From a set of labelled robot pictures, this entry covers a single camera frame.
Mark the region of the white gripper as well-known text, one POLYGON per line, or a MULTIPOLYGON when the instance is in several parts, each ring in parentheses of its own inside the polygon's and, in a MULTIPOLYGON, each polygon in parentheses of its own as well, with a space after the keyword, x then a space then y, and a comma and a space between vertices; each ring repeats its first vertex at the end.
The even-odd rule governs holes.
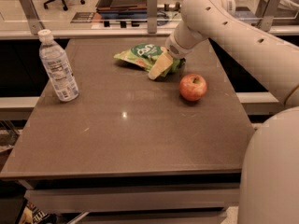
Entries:
POLYGON ((186 39, 178 42, 175 37, 175 33, 172 33, 166 39, 165 47, 170 55, 166 52, 157 59, 156 63, 152 66, 148 73, 148 77, 152 80, 156 79, 172 65, 173 58, 185 58, 192 51, 194 44, 186 39))

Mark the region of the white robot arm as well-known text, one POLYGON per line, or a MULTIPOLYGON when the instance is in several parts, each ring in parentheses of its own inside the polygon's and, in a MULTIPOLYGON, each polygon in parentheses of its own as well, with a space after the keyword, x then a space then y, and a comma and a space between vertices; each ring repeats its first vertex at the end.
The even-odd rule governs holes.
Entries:
POLYGON ((237 224, 299 224, 299 48, 234 18, 234 0, 183 0, 155 79, 174 58, 212 39, 286 109, 251 137, 243 161, 237 224))

